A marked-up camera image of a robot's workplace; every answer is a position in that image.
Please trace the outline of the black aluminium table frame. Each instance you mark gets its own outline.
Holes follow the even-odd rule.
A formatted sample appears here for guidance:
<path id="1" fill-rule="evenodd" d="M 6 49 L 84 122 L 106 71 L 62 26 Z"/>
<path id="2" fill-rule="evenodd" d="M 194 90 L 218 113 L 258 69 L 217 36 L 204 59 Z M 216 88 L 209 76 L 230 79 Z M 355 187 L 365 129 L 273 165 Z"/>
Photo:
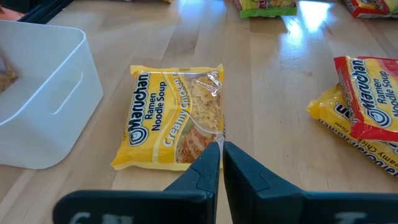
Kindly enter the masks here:
<path id="1" fill-rule="evenodd" d="M 44 2 L 21 17 L 18 22 L 46 24 L 73 1 L 74 0 L 44 0 Z"/>

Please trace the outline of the red ramen noodle pack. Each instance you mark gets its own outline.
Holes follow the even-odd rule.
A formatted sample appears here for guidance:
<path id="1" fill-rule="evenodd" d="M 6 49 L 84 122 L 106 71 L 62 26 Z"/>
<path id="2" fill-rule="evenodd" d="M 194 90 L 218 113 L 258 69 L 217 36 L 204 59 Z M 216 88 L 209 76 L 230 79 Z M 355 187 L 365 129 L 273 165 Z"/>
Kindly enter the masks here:
<path id="1" fill-rule="evenodd" d="M 398 58 L 335 57 L 355 138 L 398 142 Z"/>

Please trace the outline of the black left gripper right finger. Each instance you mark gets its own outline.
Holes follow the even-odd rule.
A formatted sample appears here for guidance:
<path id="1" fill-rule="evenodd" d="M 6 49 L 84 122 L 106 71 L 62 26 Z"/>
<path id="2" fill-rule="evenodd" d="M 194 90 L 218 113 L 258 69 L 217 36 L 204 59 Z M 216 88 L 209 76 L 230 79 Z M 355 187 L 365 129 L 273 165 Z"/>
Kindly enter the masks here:
<path id="1" fill-rule="evenodd" d="M 223 172 L 233 224 L 398 224 L 398 194 L 305 191 L 229 141 Z"/>

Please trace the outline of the lime chili shrimp ramen pack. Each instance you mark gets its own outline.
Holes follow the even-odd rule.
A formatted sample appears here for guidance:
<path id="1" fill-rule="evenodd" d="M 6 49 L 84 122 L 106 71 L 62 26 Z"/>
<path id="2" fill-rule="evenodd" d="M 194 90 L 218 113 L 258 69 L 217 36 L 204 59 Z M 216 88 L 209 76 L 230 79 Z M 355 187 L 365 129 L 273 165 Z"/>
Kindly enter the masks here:
<path id="1" fill-rule="evenodd" d="M 398 18 L 398 0 L 342 0 L 355 18 Z"/>
<path id="2" fill-rule="evenodd" d="M 240 18 L 294 16 L 297 0 L 233 0 Z"/>

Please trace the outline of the white plastic bin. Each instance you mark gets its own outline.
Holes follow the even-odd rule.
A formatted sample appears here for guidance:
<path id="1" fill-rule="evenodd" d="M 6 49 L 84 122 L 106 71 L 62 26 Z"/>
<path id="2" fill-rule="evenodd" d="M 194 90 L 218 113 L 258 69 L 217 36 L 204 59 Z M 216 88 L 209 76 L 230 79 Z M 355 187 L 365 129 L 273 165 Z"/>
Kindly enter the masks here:
<path id="1" fill-rule="evenodd" d="M 86 34 L 0 21 L 17 80 L 0 93 L 0 165 L 46 169 L 71 151 L 103 97 Z"/>

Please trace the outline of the yellow creamy chicken ramen pack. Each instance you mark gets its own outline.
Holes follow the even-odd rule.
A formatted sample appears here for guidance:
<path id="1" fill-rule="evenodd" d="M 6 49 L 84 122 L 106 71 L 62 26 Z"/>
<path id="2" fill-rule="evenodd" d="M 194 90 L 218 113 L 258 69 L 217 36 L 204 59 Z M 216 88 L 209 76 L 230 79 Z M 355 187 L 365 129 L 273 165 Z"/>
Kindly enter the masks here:
<path id="1" fill-rule="evenodd" d="M 307 111 L 313 119 L 355 147 L 388 174 L 398 177 L 398 144 L 352 137 L 349 109 L 345 105 L 340 85 L 328 89 L 318 99 L 312 100 Z"/>
<path id="2" fill-rule="evenodd" d="M 225 137 L 224 68 L 132 65 L 135 78 L 115 170 L 186 170 L 212 142 Z"/>

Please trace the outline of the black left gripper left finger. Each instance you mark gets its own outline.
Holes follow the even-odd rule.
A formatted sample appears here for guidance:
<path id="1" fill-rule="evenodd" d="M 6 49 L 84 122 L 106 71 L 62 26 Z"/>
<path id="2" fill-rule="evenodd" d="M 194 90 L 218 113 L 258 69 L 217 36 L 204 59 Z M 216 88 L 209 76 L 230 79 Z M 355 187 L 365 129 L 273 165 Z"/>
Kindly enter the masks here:
<path id="1" fill-rule="evenodd" d="M 215 224 L 220 147 L 210 143 L 163 191 L 79 190 L 53 208 L 53 224 Z"/>

